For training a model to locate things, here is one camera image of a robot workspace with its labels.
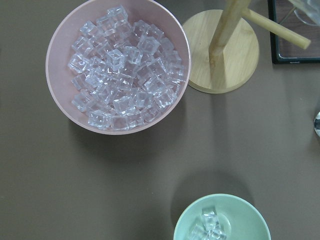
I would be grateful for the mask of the pink bowl with ice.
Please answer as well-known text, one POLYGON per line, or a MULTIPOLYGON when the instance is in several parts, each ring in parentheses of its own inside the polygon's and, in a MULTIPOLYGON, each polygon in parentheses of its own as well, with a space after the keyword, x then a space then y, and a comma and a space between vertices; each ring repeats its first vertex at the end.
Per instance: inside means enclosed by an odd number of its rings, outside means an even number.
POLYGON ((153 0, 90 0, 55 30, 46 80, 58 108, 92 132, 125 135, 164 119, 189 81, 191 54, 176 17, 153 0))

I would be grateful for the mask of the steel ice scoop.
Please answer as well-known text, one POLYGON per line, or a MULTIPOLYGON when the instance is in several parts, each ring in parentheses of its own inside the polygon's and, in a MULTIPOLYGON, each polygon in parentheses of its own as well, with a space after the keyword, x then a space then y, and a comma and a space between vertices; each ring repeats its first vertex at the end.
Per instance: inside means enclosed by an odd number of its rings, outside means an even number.
POLYGON ((313 128, 317 136, 320 137, 320 112, 314 117, 313 128))

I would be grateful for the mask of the green ceramic bowl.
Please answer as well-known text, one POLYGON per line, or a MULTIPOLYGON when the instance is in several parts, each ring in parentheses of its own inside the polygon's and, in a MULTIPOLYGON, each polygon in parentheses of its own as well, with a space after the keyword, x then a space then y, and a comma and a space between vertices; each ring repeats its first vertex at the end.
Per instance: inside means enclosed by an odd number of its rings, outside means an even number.
POLYGON ((270 240, 271 234, 259 211, 246 200, 224 193, 201 197, 180 215, 174 229, 174 240, 188 240, 195 224, 203 225, 202 209, 215 207, 219 225, 227 240, 270 240))

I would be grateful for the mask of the clear ice cube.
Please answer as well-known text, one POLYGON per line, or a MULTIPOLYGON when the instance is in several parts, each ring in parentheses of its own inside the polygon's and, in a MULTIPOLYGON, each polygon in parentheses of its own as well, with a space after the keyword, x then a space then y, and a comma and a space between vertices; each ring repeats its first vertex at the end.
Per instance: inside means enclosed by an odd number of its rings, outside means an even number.
POLYGON ((201 220, 206 231, 213 230, 220 224, 217 211, 214 206, 202 209, 201 220))
POLYGON ((203 225, 195 224, 188 235, 188 240, 207 240, 208 232, 203 225))
POLYGON ((213 229, 209 230, 208 239, 209 240, 226 240, 227 235, 225 234, 221 225, 218 224, 213 229))

